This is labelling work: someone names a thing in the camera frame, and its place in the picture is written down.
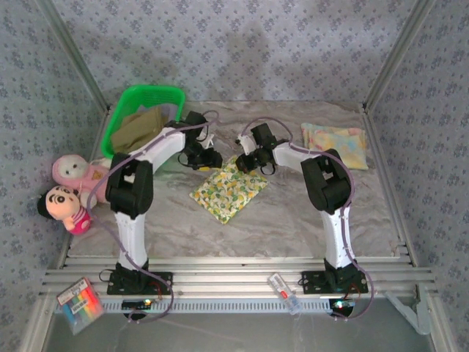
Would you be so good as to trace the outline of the clear plastic package red label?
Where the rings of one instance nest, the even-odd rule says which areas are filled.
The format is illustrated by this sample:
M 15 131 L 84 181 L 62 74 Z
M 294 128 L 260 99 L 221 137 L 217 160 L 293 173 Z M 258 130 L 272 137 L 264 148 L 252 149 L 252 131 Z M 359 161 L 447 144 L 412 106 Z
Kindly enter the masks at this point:
M 274 273 L 268 277 L 267 282 L 289 313 L 291 315 L 298 315 L 301 311 L 300 302 L 282 276 L 279 273 Z

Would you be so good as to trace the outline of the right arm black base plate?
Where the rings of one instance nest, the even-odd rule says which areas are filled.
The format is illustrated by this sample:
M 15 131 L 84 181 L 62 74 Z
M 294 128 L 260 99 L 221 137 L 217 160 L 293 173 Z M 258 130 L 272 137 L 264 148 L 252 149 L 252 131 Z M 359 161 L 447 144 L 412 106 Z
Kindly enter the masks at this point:
M 337 279 L 331 271 L 303 271 L 298 284 L 305 294 L 369 292 L 366 277 L 360 271 L 344 279 Z

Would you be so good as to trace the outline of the aluminium side rail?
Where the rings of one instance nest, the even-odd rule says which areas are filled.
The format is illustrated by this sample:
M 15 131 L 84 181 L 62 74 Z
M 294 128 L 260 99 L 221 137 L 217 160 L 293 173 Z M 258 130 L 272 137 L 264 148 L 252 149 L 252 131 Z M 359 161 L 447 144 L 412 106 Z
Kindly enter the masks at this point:
M 374 162 L 376 164 L 380 183 L 383 188 L 385 201 L 387 203 L 388 209 L 390 210 L 391 219 L 394 224 L 397 237 L 400 240 L 398 245 L 399 254 L 401 256 L 408 257 L 408 262 L 412 266 L 419 266 L 418 258 L 416 256 L 415 249 L 413 248 L 412 238 L 410 237 L 407 225 L 405 224 L 405 218 L 399 204 L 398 194 L 394 188 L 394 183 L 392 182 L 392 177 L 385 158 L 385 153 L 380 143 L 378 131 L 375 127 L 371 115 L 367 112 L 367 110 L 364 110 L 363 121 L 366 129 L 366 135 L 369 140 L 369 146 L 371 147 L 374 155 Z

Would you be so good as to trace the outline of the green plastic basket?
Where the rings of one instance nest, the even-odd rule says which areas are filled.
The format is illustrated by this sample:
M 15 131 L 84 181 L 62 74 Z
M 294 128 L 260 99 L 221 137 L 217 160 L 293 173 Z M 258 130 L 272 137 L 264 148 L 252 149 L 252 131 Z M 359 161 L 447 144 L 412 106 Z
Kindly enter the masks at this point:
M 137 84 L 127 88 L 115 105 L 103 135 L 100 144 L 103 156 L 113 157 L 114 148 L 111 145 L 111 135 L 121 127 L 126 116 L 136 113 L 141 107 L 152 108 L 168 103 L 177 107 L 172 119 L 179 121 L 185 104 L 185 93 L 179 87 Z

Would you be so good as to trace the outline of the lemon print skirt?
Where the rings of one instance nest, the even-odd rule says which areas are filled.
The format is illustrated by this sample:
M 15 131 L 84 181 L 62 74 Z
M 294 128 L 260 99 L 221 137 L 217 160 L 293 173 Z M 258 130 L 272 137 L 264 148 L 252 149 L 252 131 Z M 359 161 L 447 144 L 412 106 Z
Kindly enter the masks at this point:
M 239 171 L 236 159 L 232 156 L 189 194 L 222 224 L 227 224 L 268 185 L 267 179 L 255 171 Z

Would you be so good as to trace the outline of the aluminium frame post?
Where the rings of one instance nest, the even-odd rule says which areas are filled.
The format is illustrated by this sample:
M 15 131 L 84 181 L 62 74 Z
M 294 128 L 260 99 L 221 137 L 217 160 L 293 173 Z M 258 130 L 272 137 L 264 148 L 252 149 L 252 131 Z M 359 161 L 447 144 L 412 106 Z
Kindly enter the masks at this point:
M 47 20 L 53 34 L 59 41 L 62 49 L 66 53 L 71 64 L 75 68 L 78 77 L 81 79 L 88 93 L 99 107 L 100 110 L 107 112 L 109 105 L 103 96 L 96 80 L 92 76 L 81 52 L 76 45 L 70 30 L 66 23 L 62 20 L 53 0 L 34 0 L 39 7 L 41 13 Z
M 369 94 L 363 102 L 365 112 L 369 113 L 373 111 L 379 102 L 436 1 L 437 0 L 415 0 L 395 43 L 385 58 L 382 69 L 374 80 Z

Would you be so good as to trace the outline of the aluminium frame rails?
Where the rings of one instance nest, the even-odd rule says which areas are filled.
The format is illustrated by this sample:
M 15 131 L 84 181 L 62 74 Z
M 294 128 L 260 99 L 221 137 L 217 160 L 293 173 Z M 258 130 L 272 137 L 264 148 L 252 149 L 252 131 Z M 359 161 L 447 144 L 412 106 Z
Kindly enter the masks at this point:
M 56 295 L 81 277 L 86 277 L 101 296 L 106 296 L 111 258 L 67 258 L 60 269 L 46 272 L 39 292 Z M 377 294 L 392 292 L 411 296 L 417 285 L 437 292 L 435 275 L 429 268 L 415 267 L 407 256 L 380 261 L 363 258 L 361 267 L 371 276 Z M 151 271 L 173 273 L 173 288 L 182 298 L 270 298 L 269 275 L 278 272 L 297 293 L 300 273 L 321 271 L 322 260 L 308 257 L 173 257 L 153 259 Z

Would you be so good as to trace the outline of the small black controller board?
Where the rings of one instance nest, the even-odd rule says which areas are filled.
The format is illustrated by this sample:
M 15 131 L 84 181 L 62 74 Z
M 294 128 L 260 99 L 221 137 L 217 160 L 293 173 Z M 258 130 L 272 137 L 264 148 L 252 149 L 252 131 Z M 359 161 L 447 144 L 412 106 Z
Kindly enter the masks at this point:
M 348 319 L 355 308 L 355 301 L 348 298 L 330 299 L 329 304 L 332 310 L 330 315 L 335 318 Z
M 153 300 L 146 299 L 127 299 L 123 300 L 121 309 L 123 310 L 148 310 L 152 307 Z

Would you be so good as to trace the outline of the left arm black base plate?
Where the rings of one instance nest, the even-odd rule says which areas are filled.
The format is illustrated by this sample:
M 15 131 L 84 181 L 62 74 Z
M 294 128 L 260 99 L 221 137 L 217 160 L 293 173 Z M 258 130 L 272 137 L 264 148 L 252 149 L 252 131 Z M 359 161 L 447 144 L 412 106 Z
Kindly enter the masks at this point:
M 140 271 L 118 273 L 113 271 L 109 277 L 107 294 L 110 296 L 167 296 L 170 294 L 168 286 L 172 286 L 172 273 L 154 272 L 160 280 L 143 274 Z

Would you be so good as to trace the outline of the grey metal corner bracket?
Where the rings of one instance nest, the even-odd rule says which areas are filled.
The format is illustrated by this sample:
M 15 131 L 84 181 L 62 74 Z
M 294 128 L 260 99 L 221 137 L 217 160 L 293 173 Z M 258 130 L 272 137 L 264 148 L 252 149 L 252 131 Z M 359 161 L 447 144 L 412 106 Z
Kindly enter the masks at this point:
M 429 335 L 431 333 L 429 307 L 425 293 L 418 294 L 417 302 L 413 308 L 403 304 L 398 297 L 391 292 L 384 292 L 384 296 L 414 328 L 417 334 Z

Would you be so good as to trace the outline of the pastel pink flower skirt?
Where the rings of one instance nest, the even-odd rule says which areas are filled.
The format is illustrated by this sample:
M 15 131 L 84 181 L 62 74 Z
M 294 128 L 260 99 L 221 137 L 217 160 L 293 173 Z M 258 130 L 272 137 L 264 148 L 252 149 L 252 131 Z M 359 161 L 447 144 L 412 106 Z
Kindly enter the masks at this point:
M 334 149 L 349 169 L 367 170 L 366 134 L 360 128 L 335 128 L 302 123 L 304 147 L 313 151 Z

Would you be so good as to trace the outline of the pink hooded plush doll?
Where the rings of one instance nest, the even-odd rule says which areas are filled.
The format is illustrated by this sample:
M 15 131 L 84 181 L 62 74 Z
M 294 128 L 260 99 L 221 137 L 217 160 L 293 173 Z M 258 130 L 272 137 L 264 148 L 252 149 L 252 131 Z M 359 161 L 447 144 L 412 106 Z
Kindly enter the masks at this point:
M 110 165 L 111 162 L 104 158 L 89 163 L 80 155 L 64 155 L 53 163 L 52 177 L 57 184 L 73 189 L 82 206 L 86 207 L 91 199 L 90 208 L 93 208 L 97 203 L 106 202 L 106 181 L 92 196 L 90 194 L 108 173 Z

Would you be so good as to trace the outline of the coloured marker pack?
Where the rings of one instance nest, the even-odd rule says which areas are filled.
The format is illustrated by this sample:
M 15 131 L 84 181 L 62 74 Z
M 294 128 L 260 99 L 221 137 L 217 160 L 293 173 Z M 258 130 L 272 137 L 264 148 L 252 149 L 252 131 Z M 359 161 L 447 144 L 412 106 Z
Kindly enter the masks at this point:
M 81 277 L 56 296 L 73 335 L 100 318 L 105 310 L 91 282 Z

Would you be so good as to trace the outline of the black haired plush doll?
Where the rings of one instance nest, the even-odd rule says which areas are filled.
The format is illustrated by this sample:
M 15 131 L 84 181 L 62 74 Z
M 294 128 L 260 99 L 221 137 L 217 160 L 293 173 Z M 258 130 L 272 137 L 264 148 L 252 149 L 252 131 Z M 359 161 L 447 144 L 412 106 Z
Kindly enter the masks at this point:
M 91 216 L 78 198 L 78 192 L 57 185 L 37 200 L 37 212 L 47 218 L 60 221 L 72 235 L 83 235 L 92 224 Z

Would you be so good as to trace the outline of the khaki skirt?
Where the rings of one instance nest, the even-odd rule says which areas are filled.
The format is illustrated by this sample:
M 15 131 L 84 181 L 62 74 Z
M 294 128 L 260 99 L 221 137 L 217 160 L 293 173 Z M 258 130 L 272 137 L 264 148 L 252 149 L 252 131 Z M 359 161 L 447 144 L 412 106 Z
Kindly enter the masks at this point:
M 135 113 L 126 116 L 121 126 L 111 135 L 111 146 L 115 153 L 130 153 L 143 147 L 164 128 L 152 127 L 146 121 L 148 115 Z

